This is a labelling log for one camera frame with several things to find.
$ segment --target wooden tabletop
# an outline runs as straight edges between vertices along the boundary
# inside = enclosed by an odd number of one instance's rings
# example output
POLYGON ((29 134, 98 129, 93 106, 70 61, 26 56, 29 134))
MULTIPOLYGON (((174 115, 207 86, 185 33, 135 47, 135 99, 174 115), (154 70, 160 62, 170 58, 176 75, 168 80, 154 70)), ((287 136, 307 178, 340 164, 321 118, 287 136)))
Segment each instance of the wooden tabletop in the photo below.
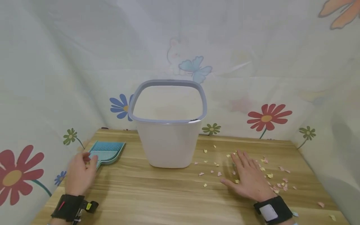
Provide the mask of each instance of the wooden tabletop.
MULTIPOLYGON (((219 182, 221 177, 238 179, 232 174, 231 158, 226 157, 237 149, 247 151, 259 162, 263 156, 268 159, 268 164, 260 163, 266 169, 264 173, 274 174, 272 179, 268 179, 271 184, 288 179, 289 189, 287 192, 281 190, 280 195, 290 209, 299 214, 295 218, 299 225, 348 225, 290 141, 200 135, 191 165, 184 169, 164 169, 148 163, 135 131, 100 129, 85 150, 89 151, 97 140, 126 142, 126 146, 118 161, 98 170, 86 199, 97 201, 99 207, 95 214, 83 213, 79 225, 264 224, 254 211, 254 202, 234 195, 219 182), (279 166, 291 173, 280 171, 279 166), (323 202, 325 208, 322 209, 317 202, 323 202), (334 215, 336 222, 329 215, 334 215)), ((32 225, 48 222, 63 193, 64 182, 32 225)))

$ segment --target trash bin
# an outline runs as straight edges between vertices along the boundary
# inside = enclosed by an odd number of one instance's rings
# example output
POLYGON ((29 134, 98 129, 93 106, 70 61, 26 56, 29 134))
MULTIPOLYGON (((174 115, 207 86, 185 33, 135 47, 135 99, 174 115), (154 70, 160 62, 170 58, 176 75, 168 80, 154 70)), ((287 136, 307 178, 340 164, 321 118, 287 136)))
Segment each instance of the trash bin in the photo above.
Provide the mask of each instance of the trash bin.
POLYGON ((129 105, 149 163, 163 168, 190 165, 206 114, 204 90, 188 80, 146 81, 129 105))

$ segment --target hand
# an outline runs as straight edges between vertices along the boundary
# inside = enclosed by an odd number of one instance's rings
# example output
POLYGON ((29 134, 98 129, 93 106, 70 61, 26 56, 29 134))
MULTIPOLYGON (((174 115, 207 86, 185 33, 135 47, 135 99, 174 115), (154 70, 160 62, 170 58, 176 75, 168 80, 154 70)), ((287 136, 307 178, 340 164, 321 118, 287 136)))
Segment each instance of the hand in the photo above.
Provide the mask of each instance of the hand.
POLYGON ((275 198, 277 195, 270 189, 264 174, 261 172, 258 163, 244 152, 237 151, 239 157, 231 154, 239 177, 240 183, 235 184, 230 180, 221 179, 221 183, 233 189, 242 197, 264 202, 268 199, 275 198))
POLYGON ((89 155, 89 152, 78 153, 71 160, 66 175, 65 194, 85 195, 93 184, 98 156, 93 156, 90 160, 89 155), (86 162, 90 162, 88 168, 86 168, 86 162))

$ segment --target green flower decal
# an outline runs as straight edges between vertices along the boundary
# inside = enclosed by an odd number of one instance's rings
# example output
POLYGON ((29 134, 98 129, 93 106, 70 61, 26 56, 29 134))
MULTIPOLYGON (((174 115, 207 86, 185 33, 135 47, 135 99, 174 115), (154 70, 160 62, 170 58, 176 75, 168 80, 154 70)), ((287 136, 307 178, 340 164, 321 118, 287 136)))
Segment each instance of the green flower decal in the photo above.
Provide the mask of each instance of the green flower decal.
POLYGON ((311 129, 309 126, 306 126, 306 129, 305 128, 299 128, 299 132, 304 134, 303 135, 303 138, 305 138, 305 141, 297 148, 301 148, 308 140, 312 140, 316 134, 315 134, 315 129, 311 129))
POLYGON ((213 126, 207 124, 207 127, 203 127, 202 130, 204 133, 209 133, 208 135, 213 135, 220 133, 221 126, 218 126, 217 123, 214 123, 213 126))
POLYGON ((68 134, 64 135, 64 145, 69 145, 71 142, 75 142, 75 139, 78 140, 82 146, 83 149, 84 146, 82 145, 81 141, 79 140, 79 138, 77 138, 77 132, 75 132, 74 128, 71 128, 67 130, 68 134))

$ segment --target blue butterfly decal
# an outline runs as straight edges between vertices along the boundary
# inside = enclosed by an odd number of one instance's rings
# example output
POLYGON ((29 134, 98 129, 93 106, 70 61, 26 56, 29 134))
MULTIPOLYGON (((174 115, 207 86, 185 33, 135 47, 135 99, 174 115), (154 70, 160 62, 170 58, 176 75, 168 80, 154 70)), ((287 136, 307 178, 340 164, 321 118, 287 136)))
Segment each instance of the blue butterfly decal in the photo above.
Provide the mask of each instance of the blue butterfly decal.
POLYGON ((204 68, 200 67, 203 59, 203 56, 196 56, 193 61, 185 60, 179 64, 179 68, 186 72, 189 72, 189 74, 191 74, 193 77, 193 81, 201 84, 202 82, 204 82, 206 76, 209 75, 212 70, 211 66, 206 66, 204 68))

